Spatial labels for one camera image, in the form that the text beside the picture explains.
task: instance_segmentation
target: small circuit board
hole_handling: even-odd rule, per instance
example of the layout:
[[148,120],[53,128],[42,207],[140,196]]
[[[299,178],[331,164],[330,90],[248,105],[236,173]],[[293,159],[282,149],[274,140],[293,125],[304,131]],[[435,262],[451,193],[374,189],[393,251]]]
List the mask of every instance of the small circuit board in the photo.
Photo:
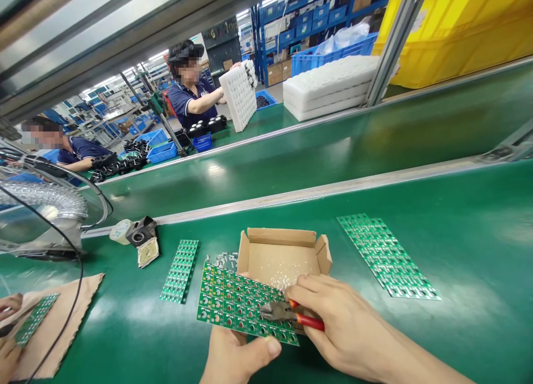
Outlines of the small circuit board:
[[271,322],[259,313],[262,305],[284,300],[283,292],[274,287],[205,262],[197,320],[300,346],[292,322]]
[[18,346],[21,348],[26,346],[29,339],[33,336],[33,333],[35,333],[58,296],[58,292],[47,295],[35,305],[32,313],[28,316],[24,323],[22,323],[21,328],[15,334],[15,342]]
[[359,214],[341,216],[337,220],[390,296],[441,300],[382,219]]
[[190,272],[194,266],[198,240],[181,240],[172,261],[160,299],[184,303],[183,295],[189,285]]

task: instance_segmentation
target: stacked foam trays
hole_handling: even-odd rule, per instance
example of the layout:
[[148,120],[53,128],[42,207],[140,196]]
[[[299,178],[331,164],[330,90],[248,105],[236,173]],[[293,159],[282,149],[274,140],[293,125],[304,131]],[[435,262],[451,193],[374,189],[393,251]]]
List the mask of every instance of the stacked foam trays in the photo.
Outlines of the stacked foam trays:
[[299,121],[356,107],[365,100],[378,61],[352,55],[302,72],[283,82],[283,104]]
[[220,77],[220,85],[228,102],[235,131],[242,132],[257,110],[255,101],[257,79],[254,63],[245,60],[241,66],[224,73]]

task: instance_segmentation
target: metal shelving rack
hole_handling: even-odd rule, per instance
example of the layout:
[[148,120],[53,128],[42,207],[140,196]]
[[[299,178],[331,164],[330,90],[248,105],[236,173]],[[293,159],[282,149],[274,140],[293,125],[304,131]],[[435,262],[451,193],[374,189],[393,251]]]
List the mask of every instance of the metal shelving rack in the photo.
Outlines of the metal shelving rack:
[[[297,11],[301,8],[304,8],[305,6],[312,4],[318,0],[301,0],[300,2],[292,5],[287,6],[285,15]],[[350,3],[348,4],[348,13],[346,14],[345,18],[342,21],[336,21],[332,23],[328,23],[325,26],[322,26],[318,29],[312,30],[309,33],[306,33],[302,36],[295,37],[294,39],[291,39],[289,43],[280,43],[279,44],[279,50],[282,50],[283,48],[286,48],[289,44],[297,43],[298,41],[302,41],[306,37],[313,36],[315,34],[325,32],[329,29],[335,28],[335,27],[349,27],[351,22],[358,17],[365,16],[373,12],[374,10],[378,8],[383,8],[388,4],[389,0],[378,0],[369,6],[362,8],[358,11],[351,12],[354,8],[355,0],[350,0]],[[339,0],[335,0],[335,7],[339,7]],[[252,30],[254,35],[254,42],[255,42],[255,71],[258,73],[259,80],[265,85],[265,87],[268,87],[268,77],[266,75],[267,72],[267,54],[270,53],[276,53],[277,52],[277,43],[276,47],[267,49],[266,45],[266,36],[265,36],[265,25],[273,22],[277,19],[280,19],[282,17],[282,14],[276,14],[272,17],[269,17],[268,19],[263,20],[263,8],[261,5],[255,6],[251,8],[250,11],[252,15]]]

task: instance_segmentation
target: red plier handle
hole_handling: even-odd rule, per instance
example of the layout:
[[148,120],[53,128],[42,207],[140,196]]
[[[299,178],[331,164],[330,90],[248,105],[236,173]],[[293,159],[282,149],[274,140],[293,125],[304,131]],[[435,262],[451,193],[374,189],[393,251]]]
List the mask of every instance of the red plier handle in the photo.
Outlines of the red plier handle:
[[[294,300],[289,300],[289,303],[290,303],[290,307],[292,309],[294,309],[298,305],[300,305],[299,303],[297,303]],[[294,315],[296,316],[296,321],[298,323],[300,323],[301,325],[304,325],[304,326],[307,326],[307,327],[312,327],[312,328],[320,330],[320,331],[325,331],[326,330],[326,328],[324,326],[324,322],[322,320],[315,319],[314,317],[304,316],[304,315],[297,314],[297,313],[295,313]]]

